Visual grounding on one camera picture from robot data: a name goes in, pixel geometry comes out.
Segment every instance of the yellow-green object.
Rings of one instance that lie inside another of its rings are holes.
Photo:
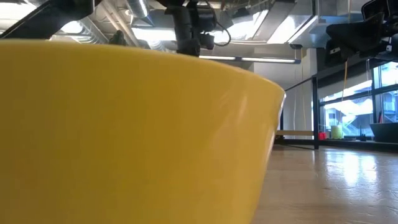
[[[0,41],[0,223],[250,223],[284,91],[110,45]]]
[[[341,125],[331,126],[331,138],[332,139],[342,139],[343,138],[343,127]]]

